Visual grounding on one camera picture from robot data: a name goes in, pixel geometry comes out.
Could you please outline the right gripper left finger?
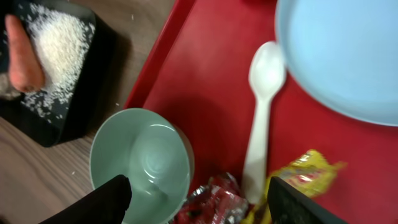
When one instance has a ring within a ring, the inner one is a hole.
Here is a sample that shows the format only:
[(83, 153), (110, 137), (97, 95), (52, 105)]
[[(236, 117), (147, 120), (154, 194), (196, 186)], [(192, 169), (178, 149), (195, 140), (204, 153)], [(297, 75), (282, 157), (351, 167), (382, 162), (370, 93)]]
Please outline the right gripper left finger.
[(40, 224), (122, 223), (131, 199), (129, 179), (124, 175), (117, 175)]

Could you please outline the white rice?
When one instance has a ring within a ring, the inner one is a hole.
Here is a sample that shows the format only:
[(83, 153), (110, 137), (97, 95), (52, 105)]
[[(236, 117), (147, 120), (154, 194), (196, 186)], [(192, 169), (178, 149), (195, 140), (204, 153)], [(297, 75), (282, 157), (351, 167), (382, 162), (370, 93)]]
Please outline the white rice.
[(28, 34), (45, 75), (39, 91), (21, 104), (49, 123), (66, 117), (73, 91), (95, 33), (95, 25), (76, 16), (30, 3)]

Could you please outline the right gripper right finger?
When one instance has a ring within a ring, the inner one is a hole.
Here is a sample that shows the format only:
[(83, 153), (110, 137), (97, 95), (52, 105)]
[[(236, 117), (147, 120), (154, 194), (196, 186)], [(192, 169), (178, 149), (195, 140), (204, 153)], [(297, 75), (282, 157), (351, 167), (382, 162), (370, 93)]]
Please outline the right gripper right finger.
[(272, 177), (267, 194), (272, 223), (347, 224), (279, 177)]

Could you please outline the orange carrot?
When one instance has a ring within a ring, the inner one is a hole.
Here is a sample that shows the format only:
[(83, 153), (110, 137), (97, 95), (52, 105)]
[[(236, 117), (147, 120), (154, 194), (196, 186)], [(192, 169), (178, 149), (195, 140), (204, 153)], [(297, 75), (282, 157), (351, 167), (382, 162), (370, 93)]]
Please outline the orange carrot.
[(45, 85), (45, 75), (22, 22), (18, 17), (7, 14), (5, 26), (12, 86), (23, 93), (39, 91)]

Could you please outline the green bowl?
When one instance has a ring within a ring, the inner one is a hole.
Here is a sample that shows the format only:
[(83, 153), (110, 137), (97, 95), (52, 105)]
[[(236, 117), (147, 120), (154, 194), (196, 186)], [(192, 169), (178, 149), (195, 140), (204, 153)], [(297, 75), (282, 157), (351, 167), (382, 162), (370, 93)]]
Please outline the green bowl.
[(161, 115), (130, 108), (110, 116), (90, 151), (94, 189), (121, 174), (132, 197), (123, 223), (167, 223), (181, 209), (195, 171), (187, 138)]

